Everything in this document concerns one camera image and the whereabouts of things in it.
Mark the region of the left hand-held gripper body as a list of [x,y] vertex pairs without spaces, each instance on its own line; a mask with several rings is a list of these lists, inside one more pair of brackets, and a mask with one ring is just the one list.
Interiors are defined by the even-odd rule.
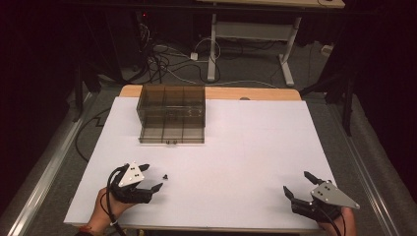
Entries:
[[117,167],[110,175],[108,188],[113,197],[125,204],[148,204],[152,195],[148,189],[139,189],[138,185],[145,179],[144,171],[136,162]]

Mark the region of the black stand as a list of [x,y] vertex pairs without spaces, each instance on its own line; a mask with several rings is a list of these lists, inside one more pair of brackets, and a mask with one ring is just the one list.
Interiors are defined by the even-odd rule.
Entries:
[[326,93],[325,100],[327,103],[343,102],[341,125],[345,134],[350,137],[352,99],[354,91],[355,75],[351,73],[336,73],[331,76],[325,76],[319,79],[315,84],[302,88],[299,93],[305,96],[313,91],[322,91]]
[[98,81],[97,71],[89,62],[79,62],[75,67],[74,73],[76,115],[73,121],[77,122],[84,111],[84,87],[87,87],[89,92],[100,92],[101,85]]

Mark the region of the aluminium rail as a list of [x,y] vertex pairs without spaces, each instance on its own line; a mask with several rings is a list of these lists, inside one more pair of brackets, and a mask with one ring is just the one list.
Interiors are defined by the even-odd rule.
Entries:
[[348,135],[341,125],[339,108],[330,105],[329,112],[347,146],[351,169],[361,187],[361,192],[356,194],[361,199],[360,229],[366,230],[367,235],[372,235],[374,228],[376,235],[399,236],[394,212],[388,206],[391,194],[388,182],[396,181],[396,177],[373,130],[367,125],[360,126],[359,130],[351,126]]
[[84,171],[77,161],[70,172],[66,164],[72,146],[97,98],[89,92],[82,104],[84,112],[76,119],[75,102],[56,129],[42,156],[24,184],[0,216],[0,236],[72,236],[76,228],[64,222],[69,204]]

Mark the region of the person's left hand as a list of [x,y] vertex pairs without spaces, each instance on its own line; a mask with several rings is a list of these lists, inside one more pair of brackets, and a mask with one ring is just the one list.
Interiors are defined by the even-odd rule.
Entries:
[[110,212],[113,213],[115,219],[118,219],[124,211],[133,206],[134,204],[117,201],[106,188],[103,188],[98,191],[93,212],[85,229],[92,236],[102,236],[112,222]]

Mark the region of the white desk frame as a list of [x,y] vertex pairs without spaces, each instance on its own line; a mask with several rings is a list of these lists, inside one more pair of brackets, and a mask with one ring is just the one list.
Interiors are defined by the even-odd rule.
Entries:
[[291,24],[262,24],[262,23],[239,23],[222,22],[217,19],[217,14],[211,18],[210,31],[210,50],[208,57],[208,80],[213,82],[216,77],[215,66],[216,58],[220,55],[220,46],[216,42],[218,37],[239,38],[239,39],[260,39],[284,41],[286,43],[285,52],[278,55],[278,62],[283,74],[283,78],[288,87],[294,86],[294,80],[288,64],[292,47],[300,26],[302,18],[295,18]]

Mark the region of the smoky transparent drawer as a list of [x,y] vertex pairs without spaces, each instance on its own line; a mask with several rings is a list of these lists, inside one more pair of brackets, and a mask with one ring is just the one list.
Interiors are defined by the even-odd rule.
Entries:
[[139,136],[141,144],[203,144],[204,128],[142,128]]

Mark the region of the person's right hand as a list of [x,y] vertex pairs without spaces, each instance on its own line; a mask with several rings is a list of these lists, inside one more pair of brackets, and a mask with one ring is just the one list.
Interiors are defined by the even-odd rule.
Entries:
[[336,218],[333,223],[319,222],[318,225],[327,236],[357,236],[354,212],[349,207],[343,207],[341,216]]

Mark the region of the white table board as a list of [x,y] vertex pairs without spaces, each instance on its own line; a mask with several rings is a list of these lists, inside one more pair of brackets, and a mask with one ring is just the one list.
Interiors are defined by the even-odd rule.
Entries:
[[149,204],[128,209],[127,227],[158,230],[314,232],[283,193],[303,200],[313,184],[304,172],[332,173],[303,101],[210,99],[200,145],[141,144],[137,99],[114,100],[65,221],[89,220],[96,193],[118,166],[149,164],[141,186],[163,183]]

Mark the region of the smoky transparent storage box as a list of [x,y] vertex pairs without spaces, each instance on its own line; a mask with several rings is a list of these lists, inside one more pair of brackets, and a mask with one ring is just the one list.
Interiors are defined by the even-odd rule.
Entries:
[[205,129],[205,88],[145,85],[141,90],[137,113],[142,128]]

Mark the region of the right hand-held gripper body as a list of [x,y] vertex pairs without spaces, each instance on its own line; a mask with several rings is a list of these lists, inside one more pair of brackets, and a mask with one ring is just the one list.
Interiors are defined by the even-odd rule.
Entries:
[[359,209],[360,205],[339,190],[330,181],[325,181],[310,192],[310,201],[300,200],[294,197],[291,209],[318,222],[332,222],[341,216],[341,208],[349,207]]

